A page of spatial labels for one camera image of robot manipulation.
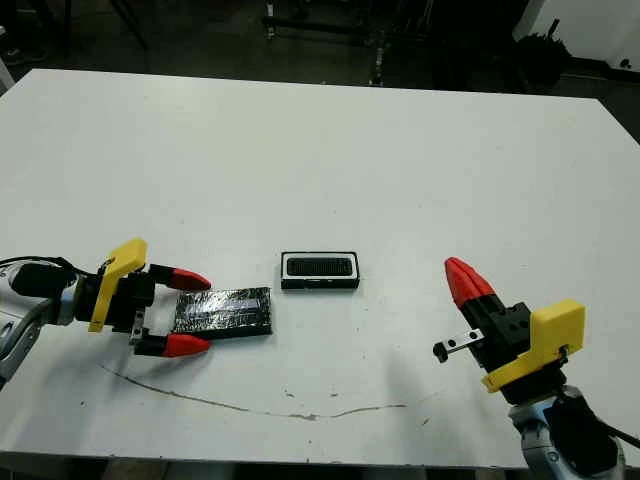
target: scratch mark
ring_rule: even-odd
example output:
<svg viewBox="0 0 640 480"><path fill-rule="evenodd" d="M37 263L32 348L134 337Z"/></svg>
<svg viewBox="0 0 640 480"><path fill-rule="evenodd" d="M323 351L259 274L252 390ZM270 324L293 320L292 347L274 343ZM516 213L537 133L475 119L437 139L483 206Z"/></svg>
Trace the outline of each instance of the scratch mark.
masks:
<svg viewBox="0 0 640 480"><path fill-rule="evenodd" d="M318 415L316 413L309 413L307 415L304 415L304 414L301 414L301 413L289 413L289 414L286 414L286 413L269 412L269 411L266 411L266 410L252 410L250 408L239 407L238 405L233 405L231 403L216 402L214 400L208 400L206 398L194 397L192 395L185 395L185 394L182 394L182 393L173 392L171 390L163 390L162 388L152 387L151 385L147 385L146 383L142 383L142 382L140 382L138 380L134 380L131 377L123 375L122 373L119 373L119 372L116 372L114 370L111 370L110 368L107 368L102 364L98 364L98 366L100 368L102 368L104 371L109 372L111 375L114 375L114 376L118 377L119 379L124 380L125 382L129 382L130 384L135 385L137 387L144 388L145 390L149 390L150 392L160 393L162 395L168 395L170 397L180 398L182 400L190 400L192 402L202 403L202 404L209 405L209 406L212 406L212 407L227 408L229 410L234 410L236 412L253 413L255 415L264 415L264 416L268 416L268 417L295 418L297 420L305 420L305 421L308 421L308 422L315 422L318 419L330 420L330 419L345 417L347 415L353 415L355 413L370 412L370 411L374 411L374 410L383 410L383 409L387 409L387 408L406 408L407 407L407 405L404 404L404 403L397 403L397 404L389 404L389 405L380 405L378 407L354 408L353 410L347 410L345 412L340 412L340 413L337 413L335 415Z"/></svg>
<svg viewBox="0 0 640 480"><path fill-rule="evenodd" d="M407 408L407 406L404 403L395 403L390 405L381 405L379 407L354 408L353 410L347 410L346 412L338 413L337 415L329 415L328 417L324 418L340 418L346 415L351 415L353 413L371 412L373 410L382 410L384 408Z"/></svg>
<svg viewBox="0 0 640 480"><path fill-rule="evenodd" d="M287 418L297 418L299 420L307 420L308 422L315 422L318 418L329 418L329 417L320 417L320 415L316 415L315 413L310 413L309 415L302 415L301 413L290 413L289 415L283 415L280 413L268 413L274 417L287 417Z"/></svg>

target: white table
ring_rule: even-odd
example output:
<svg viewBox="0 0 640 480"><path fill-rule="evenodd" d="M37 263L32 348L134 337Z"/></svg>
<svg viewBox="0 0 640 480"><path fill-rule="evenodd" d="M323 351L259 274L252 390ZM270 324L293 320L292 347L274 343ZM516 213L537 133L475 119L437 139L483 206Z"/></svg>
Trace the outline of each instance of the white table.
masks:
<svg viewBox="0 0 640 480"><path fill-rule="evenodd" d="M141 235L217 288L272 287L274 321L182 360L46 327L0 393L1 450L523 466L471 355L431 353L467 329L451 255L506 303L587 304L565 372L640 432L640 148L595 100L36 70L0 98L0 156L3 257L95 269ZM293 249L357 251L360 288L283 293Z"/></svg>

